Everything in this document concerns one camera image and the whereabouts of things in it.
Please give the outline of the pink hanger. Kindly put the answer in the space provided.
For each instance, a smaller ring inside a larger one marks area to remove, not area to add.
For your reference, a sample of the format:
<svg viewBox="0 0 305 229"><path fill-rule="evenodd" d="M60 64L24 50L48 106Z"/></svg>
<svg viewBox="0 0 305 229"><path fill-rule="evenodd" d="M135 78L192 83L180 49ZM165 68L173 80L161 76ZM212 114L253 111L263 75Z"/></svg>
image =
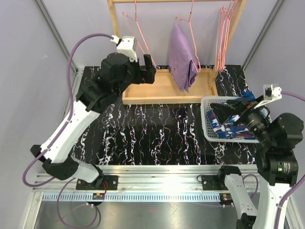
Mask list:
<svg viewBox="0 0 305 229"><path fill-rule="evenodd" d="M194 66L196 66L196 70L199 73L201 71L201 63L200 63L199 57L197 55L197 46L196 46L195 37L194 37L194 33L193 33L193 27L192 27L193 7L194 7L194 0L192 0L192 5L191 5L190 13L189 13L189 18L184 19L184 18L180 18L180 17L176 16L175 21L185 21L185 22L189 23L189 28L190 28L190 32L191 32L191 36L192 36L193 47L194 47L194 55L197 59L197 64L195 64L195 62L193 62L193 64L194 64Z"/></svg>
<svg viewBox="0 0 305 229"><path fill-rule="evenodd" d="M131 25L129 24L129 21L130 20L133 20L135 25L136 25L136 28L138 30L138 33L139 33L139 36L140 38L142 39L142 42L143 42L143 45L145 48L143 48L141 46L141 44L139 43L139 38L137 38L137 45L139 46L140 50L142 51L143 54L151 54L150 53L150 50L149 50L149 47L147 45L147 42L145 40L145 37L144 37L144 34L141 30L141 27L140 27L140 24L139 24L139 21L138 21L138 13L137 13L137 1L136 0L133 0L132 1L134 3L134 16L131 16L131 15L128 15L126 12L122 12L123 14L123 17L125 19L125 22L126 24L128 25L130 31L132 32L133 36L135 36L135 32L133 30L133 28L131 27Z"/></svg>

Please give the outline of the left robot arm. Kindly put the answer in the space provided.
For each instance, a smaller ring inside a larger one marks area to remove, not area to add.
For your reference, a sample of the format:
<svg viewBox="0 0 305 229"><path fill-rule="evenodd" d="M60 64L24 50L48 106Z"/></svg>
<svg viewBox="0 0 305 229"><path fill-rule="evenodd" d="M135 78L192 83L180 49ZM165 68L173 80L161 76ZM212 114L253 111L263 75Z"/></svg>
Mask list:
<svg viewBox="0 0 305 229"><path fill-rule="evenodd" d="M79 88L72 110L56 131L42 145L33 145L31 153L42 162L53 178L80 179L92 189L103 185L104 174L96 165L85 163L70 154L71 148L85 129L131 84L154 83L156 69L149 54L144 54L145 67L132 62L122 53L111 53L101 62L95 76Z"/></svg>

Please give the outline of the blue patterned trousers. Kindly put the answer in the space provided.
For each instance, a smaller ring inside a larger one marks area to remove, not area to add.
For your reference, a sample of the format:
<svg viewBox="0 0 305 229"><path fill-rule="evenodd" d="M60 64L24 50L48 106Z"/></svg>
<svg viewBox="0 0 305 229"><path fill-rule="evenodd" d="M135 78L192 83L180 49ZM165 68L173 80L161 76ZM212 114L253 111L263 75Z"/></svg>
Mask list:
<svg viewBox="0 0 305 229"><path fill-rule="evenodd" d="M225 142L250 142L256 143L257 140L253 134L246 128L244 124L238 124L237 119L239 115L231 116L224 124L220 123L220 115L212 108L212 104L226 104L228 100L246 100L250 101L255 99L253 93L249 90L244 90L240 97L219 97L212 100L202 100L202 104L207 104L207 107L202 106L203 129L206 129L207 138L212 141L225 141Z"/></svg>

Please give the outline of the purple trousers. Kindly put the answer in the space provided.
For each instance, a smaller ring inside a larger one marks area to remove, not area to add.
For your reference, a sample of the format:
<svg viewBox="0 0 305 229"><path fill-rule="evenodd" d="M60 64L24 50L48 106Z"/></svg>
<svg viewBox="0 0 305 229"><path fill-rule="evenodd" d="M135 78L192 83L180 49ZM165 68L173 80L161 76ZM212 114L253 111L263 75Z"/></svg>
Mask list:
<svg viewBox="0 0 305 229"><path fill-rule="evenodd" d="M180 91L189 91L198 75L197 65L187 37L176 23L171 34L169 71Z"/></svg>

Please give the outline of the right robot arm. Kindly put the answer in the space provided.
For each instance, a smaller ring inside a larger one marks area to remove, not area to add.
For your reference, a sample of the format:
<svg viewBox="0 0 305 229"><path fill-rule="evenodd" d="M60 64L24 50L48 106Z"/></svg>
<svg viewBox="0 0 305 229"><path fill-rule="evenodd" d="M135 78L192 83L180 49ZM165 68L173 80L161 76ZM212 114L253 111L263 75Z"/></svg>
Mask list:
<svg viewBox="0 0 305 229"><path fill-rule="evenodd" d="M221 124L234 115L260 143L255 160L260 175L258 208L253 206L241 171L236 166L221 166L216 183L231 194L238 219L238 229L281 229L289 196L304 181L297 180L298 162L293 149L303 140L304 122L292 113L282 113L273 122L261 114L262 98L252 101L228 100L212 103Z"/></svg>

